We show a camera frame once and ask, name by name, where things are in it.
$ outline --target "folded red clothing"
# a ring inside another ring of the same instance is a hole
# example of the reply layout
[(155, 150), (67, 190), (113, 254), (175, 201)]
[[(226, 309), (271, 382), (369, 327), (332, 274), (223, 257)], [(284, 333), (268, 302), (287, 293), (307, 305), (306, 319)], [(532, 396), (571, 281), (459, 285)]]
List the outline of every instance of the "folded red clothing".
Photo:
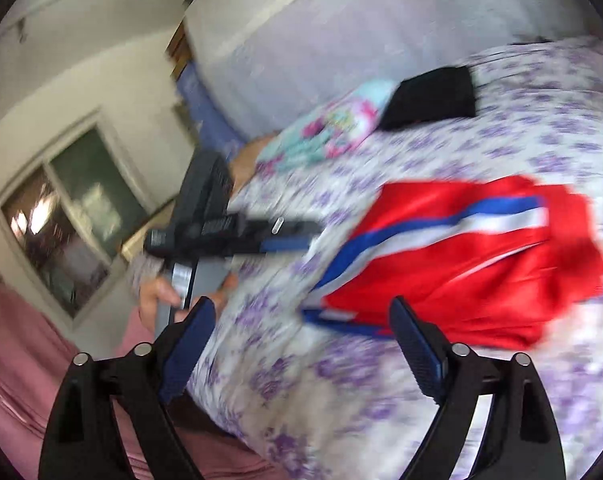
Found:
[(509, 176), (384, 185), (303, 308), (387, 333), (390, 300), (403, 296), (451, 341), (522, 349), (601, 293), (587, 199)]

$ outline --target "glass pane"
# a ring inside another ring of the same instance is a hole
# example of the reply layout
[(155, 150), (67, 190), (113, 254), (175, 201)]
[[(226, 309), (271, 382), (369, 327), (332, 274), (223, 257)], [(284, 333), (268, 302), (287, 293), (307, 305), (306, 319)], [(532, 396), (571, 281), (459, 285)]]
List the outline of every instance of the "glass pane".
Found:
[(108, 268), (75, 231), (42, 168), (6, 200), (2, 212), (48, 290), (75, 317)]
[(111, 258), (147, 217), (93, 128), (57, 155), (51, 166), (70, 196), (74, 216)]

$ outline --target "black folded cloth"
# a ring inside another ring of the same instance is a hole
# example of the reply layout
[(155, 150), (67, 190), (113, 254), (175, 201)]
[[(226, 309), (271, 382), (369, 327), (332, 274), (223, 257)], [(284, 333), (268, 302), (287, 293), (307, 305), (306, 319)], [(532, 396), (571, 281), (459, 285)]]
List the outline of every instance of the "black folded cloth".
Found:
[(445, 66), (402, 81), (377, 130), (402, 130), (414, 123), (475, 115), (470, 70), (467, 66)]

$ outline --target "window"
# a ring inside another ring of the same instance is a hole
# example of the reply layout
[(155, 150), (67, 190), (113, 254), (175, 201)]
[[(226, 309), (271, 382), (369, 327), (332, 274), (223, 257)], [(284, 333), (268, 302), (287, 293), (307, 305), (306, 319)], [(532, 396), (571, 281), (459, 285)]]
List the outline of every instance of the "window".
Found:
[(97, 126), (41, 159), (3, 202), (2, 215), (48, 291), (75, 318), (147, 213)]

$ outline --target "pink clothing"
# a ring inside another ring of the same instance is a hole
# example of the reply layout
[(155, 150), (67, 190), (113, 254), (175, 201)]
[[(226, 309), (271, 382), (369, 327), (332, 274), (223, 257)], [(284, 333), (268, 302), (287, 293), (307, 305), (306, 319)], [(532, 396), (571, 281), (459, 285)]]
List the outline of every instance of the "pink clothing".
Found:
[[(135, 310), (118, 355), (144, 340), (152, 340), (152, 335), (142, 326)], [(24, 480), (37, 479), (48, 415), (77, 352), (42, 314), (0, 285), (0, 447)], [(116, 404), (115, 413), (135, 476), (151, 479), (128, 415)], [(286, 478), (236, 439), (179, 428), (178, 433), (207, 479)]]

